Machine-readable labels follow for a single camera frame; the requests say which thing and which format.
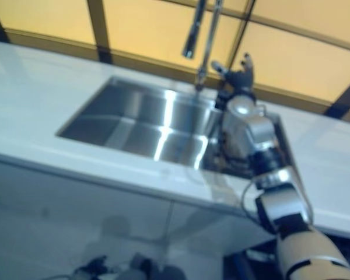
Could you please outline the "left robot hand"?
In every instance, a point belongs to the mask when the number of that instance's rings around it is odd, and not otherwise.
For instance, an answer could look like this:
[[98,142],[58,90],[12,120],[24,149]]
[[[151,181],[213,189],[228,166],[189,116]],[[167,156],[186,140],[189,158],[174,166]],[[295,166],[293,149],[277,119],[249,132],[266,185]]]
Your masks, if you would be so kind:
[[108,274],[109,268],[106,265],[107,256],[101,255],[89,261],[81,270],[88,274],[90,279],[97,279],[99,276]]

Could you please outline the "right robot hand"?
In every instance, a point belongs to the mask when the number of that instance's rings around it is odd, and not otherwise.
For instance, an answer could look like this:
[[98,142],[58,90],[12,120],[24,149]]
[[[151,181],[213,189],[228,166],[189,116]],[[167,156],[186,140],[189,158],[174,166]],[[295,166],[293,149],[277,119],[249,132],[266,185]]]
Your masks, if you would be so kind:
[[227,82],[234,90],[238,92],[251,93],[254,83],[254,64],[249,53],[244,53],[243,59],[240,61],[241,70],[232,71],[227,69],[218,61],[212,61],[211,67],[218,75]]

